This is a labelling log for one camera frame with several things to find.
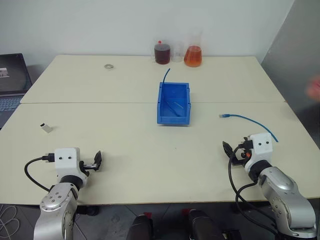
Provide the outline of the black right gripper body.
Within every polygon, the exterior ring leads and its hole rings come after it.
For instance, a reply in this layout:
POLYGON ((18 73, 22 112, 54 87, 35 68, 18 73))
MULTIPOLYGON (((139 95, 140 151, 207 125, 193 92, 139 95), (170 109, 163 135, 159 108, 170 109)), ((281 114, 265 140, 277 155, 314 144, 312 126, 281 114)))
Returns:
POLYGON ((237 158, 236 154, 234 154, 231 164, 233 166, 245 166, 246 163, 251 159, 251 150, 245 149, 241 154, 241 158, 237 158))

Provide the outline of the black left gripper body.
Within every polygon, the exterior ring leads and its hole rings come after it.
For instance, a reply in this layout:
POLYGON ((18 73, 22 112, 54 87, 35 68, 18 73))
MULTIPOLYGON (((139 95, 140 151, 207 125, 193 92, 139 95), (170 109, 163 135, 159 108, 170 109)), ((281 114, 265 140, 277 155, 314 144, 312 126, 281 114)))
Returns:
POLYGON ((92 164, 84 164, 83 161, 79 162, 79 168, 80 171, 85 174, 86 177, 88 177, 90 175, 90 173, 88 172, 88 170, 94 170, 97 171, 98 170, 98 164, 97 163, 92 163, 92 164))

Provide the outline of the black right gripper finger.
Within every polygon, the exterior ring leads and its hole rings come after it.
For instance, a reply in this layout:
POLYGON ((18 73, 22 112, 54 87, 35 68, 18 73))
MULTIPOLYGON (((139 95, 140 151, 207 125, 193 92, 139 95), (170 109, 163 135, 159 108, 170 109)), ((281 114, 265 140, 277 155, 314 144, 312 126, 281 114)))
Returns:
POLYGON ((225 154, 228 156, 228 158, 230 158, 233 154, 233 148, 225 141, 222 142, 222 147, 225 154))

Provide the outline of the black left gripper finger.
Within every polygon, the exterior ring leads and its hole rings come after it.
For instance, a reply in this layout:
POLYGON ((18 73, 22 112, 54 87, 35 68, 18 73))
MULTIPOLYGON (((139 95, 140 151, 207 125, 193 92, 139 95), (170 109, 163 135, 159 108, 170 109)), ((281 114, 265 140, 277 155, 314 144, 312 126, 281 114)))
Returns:
POLYGON ((101 151, 99 150, 99 151, 95 154, 95 157, 94 157, 94 170, 95 170, 95 171, 98 171, 98 170, 100 169, 101 163, 102 163, 102 153, 101 153, 101 151))

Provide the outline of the person's bare hand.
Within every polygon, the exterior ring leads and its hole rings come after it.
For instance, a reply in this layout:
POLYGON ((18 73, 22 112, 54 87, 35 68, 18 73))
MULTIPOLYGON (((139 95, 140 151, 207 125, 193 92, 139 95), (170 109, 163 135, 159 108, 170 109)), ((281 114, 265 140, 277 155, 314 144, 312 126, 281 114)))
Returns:
POLYGON ((316 102, 320 101, 320 76, 313 76, 306 87, 306 95, 316 102))

